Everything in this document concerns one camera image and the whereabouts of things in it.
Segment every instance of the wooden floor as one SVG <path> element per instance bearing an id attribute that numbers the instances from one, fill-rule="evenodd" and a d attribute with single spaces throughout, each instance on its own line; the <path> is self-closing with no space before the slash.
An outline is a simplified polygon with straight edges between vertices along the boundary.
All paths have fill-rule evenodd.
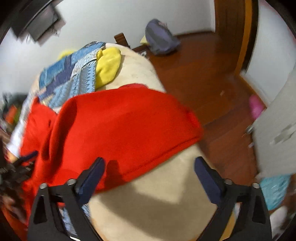
<path id="1" fill-rule="evenodd" d="M 150 61 L 168 93 L 194 110 L 204 125 L 200 147 L 222 177 L 249 185 L 256 175 L 248 90 L 233 76 L 239 53 L 214 33 L 185 35 L 179 51 Z"/>

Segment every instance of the orange object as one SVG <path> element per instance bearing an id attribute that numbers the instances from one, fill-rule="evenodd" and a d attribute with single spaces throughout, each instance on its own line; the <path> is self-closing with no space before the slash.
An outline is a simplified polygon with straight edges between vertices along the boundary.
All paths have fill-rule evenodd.
<path id="1" fill-rule="evenodd" d="M 14 119 L 16 113 L 17 113 L 17 108 L 15 107 L 15 105 L 12 105 L 12 106 L 9 108 L 9 110 L 8 110 L 6 116 L 5 116 L 5 121 L 6 121 L 8 124 L 12 125 L 12 124 L 13 124 L 13 119 Z"/>
<path id="2" fill-rule="evenodd" d="M 55 120 L 51 109 L 35 101 L 21 148 L 21 155 L 39 151 L 34 173 L 23 185 L 25 208 L 30 214 L 41 183 L 76 179 L 97 157 L 104 158 L 108 173 L 96 190 L 105 191 L 152 170 L 202 135 L 191 111 L 174 97 L 147 88 L 76 96 Z"/>

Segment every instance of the red cloth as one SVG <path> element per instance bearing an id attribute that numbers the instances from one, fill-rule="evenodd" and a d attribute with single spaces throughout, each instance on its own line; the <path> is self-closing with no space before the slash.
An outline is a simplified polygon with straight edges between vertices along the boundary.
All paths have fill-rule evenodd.
<path id="1" fill-rule="evenodd" d="M 104 191 L 145 174 L 202 135 L 192 112 L 174 97 L 147 88 L 76 96 L 55 120 L 51 109 L 35 101 L 21 148 L 21 155 L 39 151 L 34 173 L 23 185 L 25 209 L 29 214 L 41 183 L 61 185 L 77 178 L 97 157 L 108 169 L 96 189 Z"/>

